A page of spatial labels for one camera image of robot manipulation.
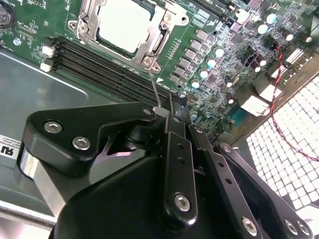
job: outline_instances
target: capacitor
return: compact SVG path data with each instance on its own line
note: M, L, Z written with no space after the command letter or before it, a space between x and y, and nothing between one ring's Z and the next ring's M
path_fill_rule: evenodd
M291 41L294 38L294 35L291 34L287 29L284 29L280 33L281 37L283 37L286 41Z
M189 113L189 116L190 116L190 120L191 121L196 121L197 120L197 111L192 111Z
M206 71L206 69L202 68L198 72L201 79L206 79L208 77L208 72Z
M261 21L257 22L256 26L259 34L265 34L268 31L268 26Z
M232 80L230 79L229 76L225 76L224 81L225 81L226 87L232 87L233 86L233 82L232 82Z
M313 38L308 33L305 33L305 32L300 33L298 36L298 39L305 43L309 43L313 40Z
M209 57L206 62L208 68L214 68L216 66L216 61L212 57Z
M224 55L225 51L223 48L221 48L220 46L216 46L214 48L214 54L216 56L216 58L220 58Z
M260 66L265 66L267 63L267 61L261 55L257 56L256 61Z
M191 81L191 86L194 88L194 89L198 89L199 88L199 81L198 80L192 80Z
M268 24L274 24L277 21L277 15L274 13L266 14L264 20Z
M230 105L234 103L233 96L230 93L226 93L226 100L227 100L227 103Z
M253 70L255 72L260 72L261 68L260 66L258 65L258 63L256 61L253 61L251 64L250 64L251 68L253 68Z
M179 97L180 97L180 98L185 98L185 97L186 97L186 91L181 91L181 92L179 93Z
M211 112L205 112L204 116L209 119L211 117Z

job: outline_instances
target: white connector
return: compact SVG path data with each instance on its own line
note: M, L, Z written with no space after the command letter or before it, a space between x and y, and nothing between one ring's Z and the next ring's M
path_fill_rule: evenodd
M49 72L52 69L52 66L45 63L41 63L40 69L44 72Z
M250 16L249 13L241 8L238 9L233 6L229 6L229 8L235 13L237 17L237 22L242 25L245 24L245 22Z
M49 46L43 46L42 47L42 53L47 55L48 57L52 57L54 54L54 47L49 47Z

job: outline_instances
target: metal pin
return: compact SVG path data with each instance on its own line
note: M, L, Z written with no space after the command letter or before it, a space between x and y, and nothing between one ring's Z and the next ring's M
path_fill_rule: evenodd
M152 86L153 86L153 89L154 89L154 92L155 92L155 96L156 96L156 100L158 102L158 106L161 107L161 104L160 104L160 97L159 97L159 93L156 89L156 84L155 84L155 81L153 80L153 76L152 76L152 73L150 70L148 70L149 72L149 76L150 76L150 81L152 83Z

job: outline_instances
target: metal arm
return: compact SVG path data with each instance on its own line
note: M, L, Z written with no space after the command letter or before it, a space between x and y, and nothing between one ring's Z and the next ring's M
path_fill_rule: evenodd
M130 103L37 112L22 142L17 179L35 183L58 218L55 239L314 238L230 146L213 150L175 96L154 110ZM94 161L135 149L146 157L90 184Z

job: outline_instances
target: black bracket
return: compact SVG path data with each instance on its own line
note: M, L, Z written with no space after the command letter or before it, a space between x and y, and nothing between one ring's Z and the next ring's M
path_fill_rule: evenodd
M214 148L226 159L241 185L241 191L250 199L257 218L272 239L312 239L307 223L279 197L266 182L229 145L220 143Z

